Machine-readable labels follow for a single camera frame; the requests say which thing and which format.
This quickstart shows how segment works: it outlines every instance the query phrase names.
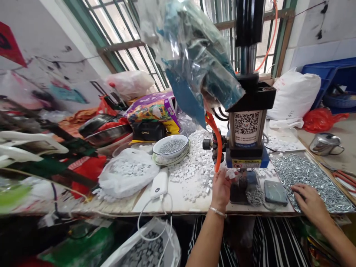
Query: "human hand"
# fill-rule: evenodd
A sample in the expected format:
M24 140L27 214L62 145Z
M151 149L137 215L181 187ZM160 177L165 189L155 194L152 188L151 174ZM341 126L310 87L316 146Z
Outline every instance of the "human hand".
M334 224L324 201L315 188L306 184L295 184L290 188L295 191L294 196L301 211L319 230L330 223Z
M226 177L226 169L215 173L212 181L211 206L220 212L226 211L226 205L230 200L230 187L232 181Z

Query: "orange air hose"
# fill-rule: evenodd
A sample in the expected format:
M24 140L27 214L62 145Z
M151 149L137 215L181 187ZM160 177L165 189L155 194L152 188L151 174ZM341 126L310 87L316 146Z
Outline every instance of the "orange air hose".
M274 10L276 11L276 17L275 17L275 23L274 23L274 32L273 32L273 36L272 36L272 40L271 40L271 43L270 43L270 46L268 47L268 50L267 50L267 53L266 55L264 56L263 60L262 60L262 63L260 64L260 66L255 69L255 71L259 71L260 68L262 67L263 63L266 61L266 58L268 57L268 54L271 50L271 47L272 47L272 44L273 44L273 41L274 41L274 37L276 36L276 31L277 31L277 20L278 20L278 7L277 7L277 2L276 0L273 0L273 3L274 3Z
M207 112L207 115L208 115L208 117L205 116L205 121L214 130L216 139L218 141L218 158L217 158L216 164L215 164L215 172L218 172L219 168L220 168L220 163L221 163L221 155L223 153L223 143L221 141L221 134L218 130L218 127L215 124L214 117L209 112Z

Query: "snack bag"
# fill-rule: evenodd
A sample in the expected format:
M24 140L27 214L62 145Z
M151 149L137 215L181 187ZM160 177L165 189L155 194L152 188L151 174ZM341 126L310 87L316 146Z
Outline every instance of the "snack bag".
M143 96L126 111L130 124L134 122L162 122L170 135L179 134L179 123L172 91Z

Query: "pliers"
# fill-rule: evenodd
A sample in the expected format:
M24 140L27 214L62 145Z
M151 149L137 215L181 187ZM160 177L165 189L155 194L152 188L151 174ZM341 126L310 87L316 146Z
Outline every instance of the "pliers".
M335 168L331 167L330 165L323 163L323 162L320 162L320 164L322 164L325 168L329 169L335 178L339 178L339 179L343 180L344 182L348 183L349 185L351 185L353 188L356 188L356 179L355 179L356 175L354 173L346 171L346 170L335 169ZM347 188L347 190L349 190L352 193L356 193L356 190L352 190L349 188Z

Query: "workbench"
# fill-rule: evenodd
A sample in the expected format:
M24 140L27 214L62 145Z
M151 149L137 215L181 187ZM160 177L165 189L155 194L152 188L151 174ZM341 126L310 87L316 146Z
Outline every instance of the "workbench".
M227 128L225 123L219 123L217 121L218 127L221 128L222 134L227 133ZM314 134L305 132L304 130L298 130L298 140L293 134L286 134L276 131L275 129L269 128L269 124L266 123L265 131L266 134L283 138L284 141L295 142L298 149L306 149L306 146L312 141ZM329 132L339 136L342 140L342 145L345 146L345 151L338 156L327 156L323 157L325 161L333 167L345 168L349 171L356 172L356 149L354 148L356 144L353 142L353 138L356 132L356 114L352 114L347 121L339 122L333 129ZM277 175L266 178L272 181L279 181ZM266 179L260 179L261 187L264 186L264 181ZM66 195L61 195L58 199L58 209L60 212L68 213L75 217L76 215L85 216L106 216L106 217L127 217L127 216L138 216L142 211L144 205L150 199L151 184L146 188L137 192L136 194L119 199L113 203L108 203L104 200L97 199L96 196L93 197L91 202L83 203L80 200L75 200L70 193ZM168 192L173 198L173 213L174 214L199 214L206 213L209 209L211 203L212 191L205 198L200 197L194 203L186 201L183 198L182 186L179 183L168 183ZM170 198L165 197L163 201L163 207L166 211L170 211L171 203ZM54 204L50 201L38 200L32 203L31 206L22 205L17 207L12 211L13 214L21 215L43 215L47 213L52 213L54 210ZM147 205L144 210L147 215L162 215L163 210L161 208L161 203L159 200L153 201ZM289 203L286 207L277 206L274 211L269 211L265 207L253 207L250 205L236 205L228 204L227 206L228 214L239 214L239 215L266 215L266 216L298 216L300 213L296 213Z

